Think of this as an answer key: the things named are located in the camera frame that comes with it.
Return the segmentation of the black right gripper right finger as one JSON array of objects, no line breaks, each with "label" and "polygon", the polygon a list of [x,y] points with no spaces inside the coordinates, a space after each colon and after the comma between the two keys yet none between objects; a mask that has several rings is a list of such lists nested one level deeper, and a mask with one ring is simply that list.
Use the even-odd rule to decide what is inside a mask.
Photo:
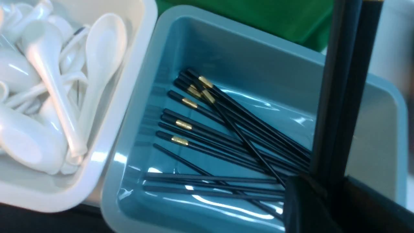
[{"label": "black right gripper right finger", "polygon": [[334,190],[331,211],[344,233],[414,231],[411,211],[350,176]]}]

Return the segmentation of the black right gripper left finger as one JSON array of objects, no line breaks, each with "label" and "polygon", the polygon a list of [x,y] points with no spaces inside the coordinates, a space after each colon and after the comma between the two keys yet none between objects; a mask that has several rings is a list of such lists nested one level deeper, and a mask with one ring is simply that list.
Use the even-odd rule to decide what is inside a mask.
[{"label": "black right gripper left finger", "polygon": [[342,233],[327,208],[326,190],[310,176],[286,181],[283,223],[286,233]]}]

